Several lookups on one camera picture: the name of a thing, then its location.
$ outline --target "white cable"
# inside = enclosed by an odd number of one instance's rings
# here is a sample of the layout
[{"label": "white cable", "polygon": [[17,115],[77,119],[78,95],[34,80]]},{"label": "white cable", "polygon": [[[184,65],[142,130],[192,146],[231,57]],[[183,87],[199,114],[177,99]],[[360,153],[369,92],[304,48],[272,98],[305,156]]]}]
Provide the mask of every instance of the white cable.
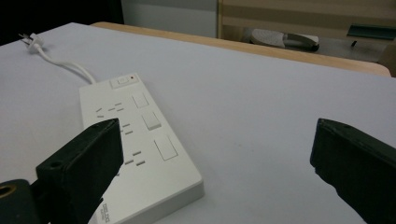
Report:
[{"label": "white cable", "polygon": [[37,49],[37,51],[40,53],[40,55],[49,63],[53,63],[55,65],[72,65],[75,66],[76,68],[78,68],[82,74],[91,82],[91,84],[96,83],[95,79],[93,78],[93,76],[87,71],[85,70],[85,68],[83,68],[81,65],[79,65],[78,63],[71,63],[71,62],[59,62],[59,61],[54,61],[52,60],[45,52],[44,50],[38,45],[38,44],[34,44],[35,49]]},{"label": "white cable", "polygon": [[78,63],[59,62],[59,61],[55,61],[55,60],[51,59],[51,57],[49,57],[44,52],[44,50],[41,48],[41,46],[44,44],[44,41],[38,35],[31,34],[30,36],[29,35],[20,35],[20,36],[24,38],[22,41],[23,41],[23,43],[26,44],[26,48],[28,48],[29,52],[31,52],[31,53],[39,52],[41,57],[43,57],[47,62],[53,63],[55,65],[75,66],[77,69],[79,69],[82,72],[82,75],[84,75],[91,82],[91,84],[96,83],[93,76]]}]

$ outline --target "electrical outlet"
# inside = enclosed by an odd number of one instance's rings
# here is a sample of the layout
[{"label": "electrical outlet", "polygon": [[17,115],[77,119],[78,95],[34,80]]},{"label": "electrical outlet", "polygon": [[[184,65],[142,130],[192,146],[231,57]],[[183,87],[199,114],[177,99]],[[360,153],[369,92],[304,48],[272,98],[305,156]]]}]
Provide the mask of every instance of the electrical outlet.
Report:
[{"label": "electrical outlet", "polygon": [[79,90],[84,127],[117,118],[124,164],[92,222],[152,223],[204,196],[204,182],[137,74]]}]

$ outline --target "white table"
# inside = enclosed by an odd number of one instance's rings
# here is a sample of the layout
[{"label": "white table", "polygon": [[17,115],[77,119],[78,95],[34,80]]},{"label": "white table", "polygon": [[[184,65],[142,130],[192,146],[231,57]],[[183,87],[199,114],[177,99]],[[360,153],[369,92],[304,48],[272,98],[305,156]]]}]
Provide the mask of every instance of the white table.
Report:
[{"label": "white table", "polygon": [[[137,72],[203,175],[205,197],[159,223],[362,223],[309,164],[318,118],[396,147],[396,79],[75,23],[41,35],[97,80]],[[0,182],[82,132],[79,76],[0,48]]]}]

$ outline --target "white wall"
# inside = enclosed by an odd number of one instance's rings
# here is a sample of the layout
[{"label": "white wall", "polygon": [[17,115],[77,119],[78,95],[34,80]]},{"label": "white wall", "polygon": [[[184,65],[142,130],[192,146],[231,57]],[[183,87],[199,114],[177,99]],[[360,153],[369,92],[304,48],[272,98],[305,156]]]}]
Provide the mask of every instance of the white wall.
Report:
[{"label": "white wall", "polygon": [[124,23],[216,37],[218,0],[121,0]]}]

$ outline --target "white switch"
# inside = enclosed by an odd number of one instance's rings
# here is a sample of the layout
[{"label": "white switch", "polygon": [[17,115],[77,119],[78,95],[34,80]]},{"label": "white switch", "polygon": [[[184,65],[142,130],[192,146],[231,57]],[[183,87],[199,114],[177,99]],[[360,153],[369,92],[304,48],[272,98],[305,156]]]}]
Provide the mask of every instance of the white switch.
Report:
[{"label": "white switch", "polygon": [[157,119],[157,117],[155,117],[155,114],[153,112],[146,113],[142,117],[143,117],[143,121],[145,121],[146,126],[148,127],[149,131],[161,127],[160,121]]},{"label": "white switch", "polygon": [[128,78],[127,77],[119,77],[118,78],[118,82],[119,84],[124,84],[128,82]]},{"label": "white switch", "polygon": [[134,93],[132,97],[134,98],[134,103],[136,104],[137,108],[149,105],[143,92]]},{"label": "white switch", "polygon": [[110,80],[111,87],[115,90],[124,86],[131,85],[133,83],[136,83],[137,77],[132,75],[124,76],[124,77],[116,77]]},{"label": "white switch", "polygon": [[158,150],[160,151],[164,161],[167,161],[177,156],[175,148],[173,147],[168,136],[166,135],[157,136],[155,137],[154,142]]}]

